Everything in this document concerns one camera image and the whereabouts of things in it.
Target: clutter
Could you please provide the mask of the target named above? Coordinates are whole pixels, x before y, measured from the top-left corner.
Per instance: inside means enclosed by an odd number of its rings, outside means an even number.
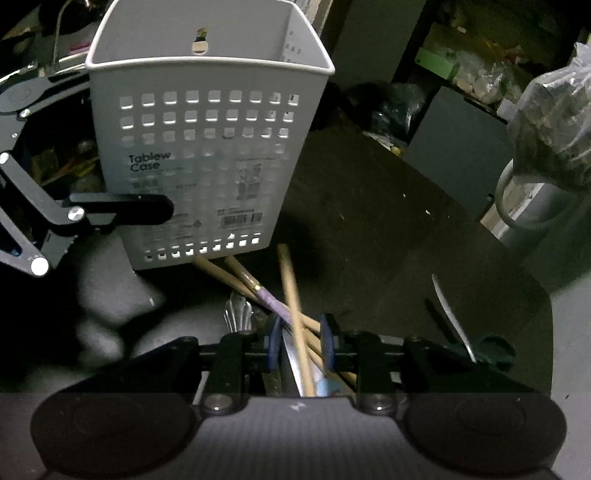
[[[521,96],[521,89],[508,61],[495,62],[486,67],[475,53],[459,51],[455,54],[459,65],[453,83],[463,92],[485,105],[499,102],[505,95],[514,103]]]
[[[591,48],[533,80],[509,123],[515,174],[571,191],[591,189]]]

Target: screw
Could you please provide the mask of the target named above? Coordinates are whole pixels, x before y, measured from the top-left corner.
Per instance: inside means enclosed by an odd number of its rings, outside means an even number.
[[[232,406],[232,399],[227,395],[223,395],[221,393],[214,393],[212,395],[208,395],[203,404],[209,409],[213,411],[223,412]]]
[[[82,207],[72,207],[68,212],[68,218],[72,222],[77,222],[78,220],[82,220],[84,218],[84,209]]]
[[[389,410],[394,406],[394,400],[392,397],[381,393],[367,396],[363,403],[368,410],[375,411]]]
[[[42,277],[47,273],[49,270],[49,262],[43,257],[33,258],[31,262],[31,271],[33,275],[37,277]]]

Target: label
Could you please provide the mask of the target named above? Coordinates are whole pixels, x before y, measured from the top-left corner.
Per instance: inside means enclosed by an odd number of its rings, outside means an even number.
[[[133,172],[158,170],[160,168],[160,160],[168,160],[171,152],[165,153],[142,153],[140,155],[128,155],[131,166],[129,169]]]
[[[222,217],[220,228],[231,228],[236,226],[254,225],[261,223],[262,212],[257,213],[240,213],[238,215],[228,215]]]

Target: plastic bag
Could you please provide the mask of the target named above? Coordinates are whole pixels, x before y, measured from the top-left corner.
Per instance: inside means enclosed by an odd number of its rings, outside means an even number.
[[[372,112],[371,131],[395,139],[410,140],[414,120],[425,106],[425,94],[412,83],[384,86],[386,99]]]
[[[516,175],[569,191],[591,190],[591,48],[534,79],[508,125]]]

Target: dark tabletop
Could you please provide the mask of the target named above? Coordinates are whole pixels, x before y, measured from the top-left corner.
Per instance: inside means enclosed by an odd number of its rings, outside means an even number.
[[[436,273],[467,334],[505,337],[517,350],[511,376],[550,390],[548,295],[482,225],[377,142],[349,129],[308,136],[271,246],[238,256],[282,297],[279,242],[291,248],[308,314],[331,312],[344,329],[447,343],[436,322]],[[227,287],[191,264],[135,274],[116,234],[79,242],[44,279],[6,269],[0,278],[3,303],[17,305],[2,313],[5,389],[67,384],[100,363],[97,349],[115,358],[121,347],[136,354],[181,335],[211,343],[225,333]],[[40,372],[56,370],[69,376],[49,385]]]

